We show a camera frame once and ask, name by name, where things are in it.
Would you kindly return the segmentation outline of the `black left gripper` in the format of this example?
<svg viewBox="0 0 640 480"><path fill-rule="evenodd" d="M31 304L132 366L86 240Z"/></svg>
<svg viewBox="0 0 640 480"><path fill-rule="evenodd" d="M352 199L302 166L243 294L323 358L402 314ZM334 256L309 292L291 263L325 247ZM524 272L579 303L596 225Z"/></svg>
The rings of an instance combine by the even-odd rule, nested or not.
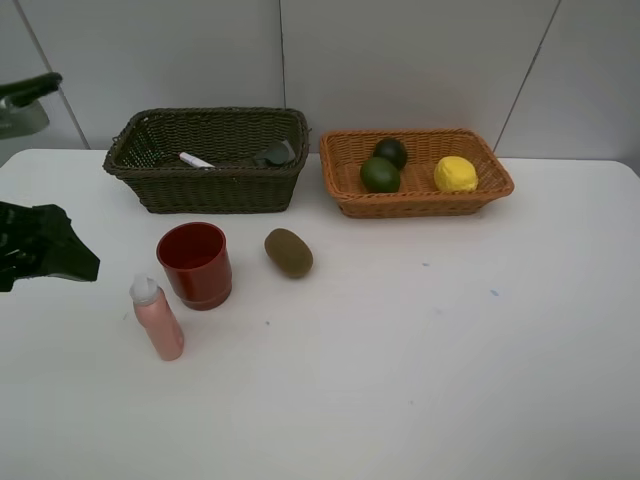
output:
<svg viewBox="0 0 640 480"><path fill-rule="evenodd" d="M1 203L2 292L21 279L94 282L99 267L100 259L79 239L61 207Z"/></svg>

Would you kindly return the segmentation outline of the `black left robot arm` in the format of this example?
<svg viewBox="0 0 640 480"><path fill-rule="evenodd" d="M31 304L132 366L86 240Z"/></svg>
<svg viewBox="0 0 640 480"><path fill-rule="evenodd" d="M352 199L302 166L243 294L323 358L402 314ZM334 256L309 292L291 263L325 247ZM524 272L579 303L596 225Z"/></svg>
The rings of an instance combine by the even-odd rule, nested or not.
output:
<svg viewBox="0 0 640 480"><path fill-rule="evenodd" d="M49 125L40 99L59 90L50 72L1 86L1 138L30 136ZM76 235L61 207L1 204L1 291L16 281L42 277L94 282L100 259Z"/></svg>

